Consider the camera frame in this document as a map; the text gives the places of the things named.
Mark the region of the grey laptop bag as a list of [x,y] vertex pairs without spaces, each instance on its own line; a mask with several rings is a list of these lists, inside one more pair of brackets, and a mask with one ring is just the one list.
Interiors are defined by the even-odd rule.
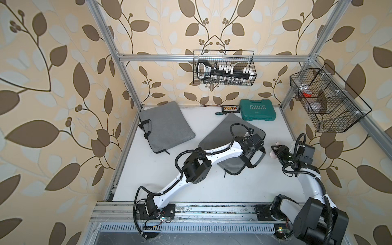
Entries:
[[196,136],[176,102],[142,110],[139,120],[138,126],[155,154],[167,152]]
[[[234,136],[246,135],[247,129],[244,126],[253,129],[254,135],[258,135],[262,140],[265,140],[265,132],[263,130],[230,113],[199,143],[199,147],[203,150],[210,150],[229,144]],[[263,159],[265,155],[264,146],[261,146],[256,150],[260,150],[262,155],[254,164],[251,163],[251,158],[255,153],[250,152],[245,154],[245,157],[248,158],[247,160],[240,157],[230,158],[218,165],[230,175],[239,175],[245,167],[254,168]]]

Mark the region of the pink computer mouse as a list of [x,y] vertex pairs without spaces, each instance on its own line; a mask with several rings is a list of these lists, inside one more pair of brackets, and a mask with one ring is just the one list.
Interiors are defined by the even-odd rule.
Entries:
[[276,156],[276,154],[275,154],[275,152],[274,152],[274,150],[275,150],[275,148],[279,148],[279,146],[280,146],[280,143],[277,141],[273,146],[271,146],[271,152],[270,152],[270,157],[272,158],[272,159],[277,159],[277,156]]

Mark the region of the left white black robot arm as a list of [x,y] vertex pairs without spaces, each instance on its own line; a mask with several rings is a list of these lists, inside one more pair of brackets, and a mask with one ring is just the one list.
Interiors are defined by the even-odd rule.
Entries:
[[172,197],[190,184],[198,184],[206,179],[213,166],[223,165],[225,173],[237,176],[246,167],[252,169],[261,162],[266,155],[264,147],[266,133],[263,130],[257,129],[255,131],[251,127],[236,122],[230,126],[229,131],[232,139],[226,145],[210,150],[196,148],[180,153],[174,161],[179,174],[159,192],[154,193],[144,186],[137,189],[133,202],[133,221],[137,231],[144,239],[151,238],[145,230],[153,229],[156,226],[148,226],[147,224],[140,226],[137,222],[137,198],[141,190],[147,193],[147,196],[141,199],[144,202],[145,214],[147,215],[146,222],[159,220],[162,224],[165,218],[165,209]]

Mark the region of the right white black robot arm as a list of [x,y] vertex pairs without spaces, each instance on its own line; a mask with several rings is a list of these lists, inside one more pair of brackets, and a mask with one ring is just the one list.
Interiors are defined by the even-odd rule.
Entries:
[[257,205],[258,221],[286,222],[279,228],[279,239],[294,236],[308,245],[340,245],[349,223],[348,215],[337,208],[321,181],[319,169],[312,164],[315,148],[306,144],[306,134],[297,138],[294,149],[285,145],[271,147],[272,156],[282,165],[282,172],[295,177],[301,184],[305,204],[285,195],[278,195],[268,205]]

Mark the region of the green plastic tool case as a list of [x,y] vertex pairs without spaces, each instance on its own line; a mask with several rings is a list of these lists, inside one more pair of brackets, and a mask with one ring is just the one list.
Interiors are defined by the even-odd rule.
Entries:
[[270,100],[241,100],[240,111],[243,120],[274,121],[276,112]]

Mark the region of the black screwdriver bit set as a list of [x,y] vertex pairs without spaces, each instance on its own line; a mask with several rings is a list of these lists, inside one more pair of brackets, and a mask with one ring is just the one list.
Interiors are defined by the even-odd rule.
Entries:
[[228,113],[240,113],[241,109],[238,105],[221,105],[221,111],[215,115],[226,115]]

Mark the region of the red item in basket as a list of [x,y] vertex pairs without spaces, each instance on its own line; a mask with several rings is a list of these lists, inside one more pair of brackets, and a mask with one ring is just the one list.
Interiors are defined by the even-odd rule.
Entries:
[[304,98],[311,98],[313,91],[309,88],[300,88],[301,94]]

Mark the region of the black socket holder rail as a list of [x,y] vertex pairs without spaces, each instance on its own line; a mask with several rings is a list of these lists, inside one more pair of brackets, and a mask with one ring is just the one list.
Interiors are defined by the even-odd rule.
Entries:
[[257,77],[257,74],[248,67],[245,67],[242,70],[235,70],[234,66],[222,65],[218,62],[210,62],[206,59],[201,59],[197,62],[196,67],[194,67],[194,75],[196,75],[199,80],[208,80],[215,77],[253,80]]

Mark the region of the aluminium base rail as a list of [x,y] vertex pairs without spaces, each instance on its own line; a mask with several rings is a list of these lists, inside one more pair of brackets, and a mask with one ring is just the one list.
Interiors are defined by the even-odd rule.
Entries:
[[173,202],[156,219],[148,218],[143,202],[133,211],[131,202],[99,202],[90,221],[108,232],[144,233],[290,233],[287,218],[272,217],[270,203]]

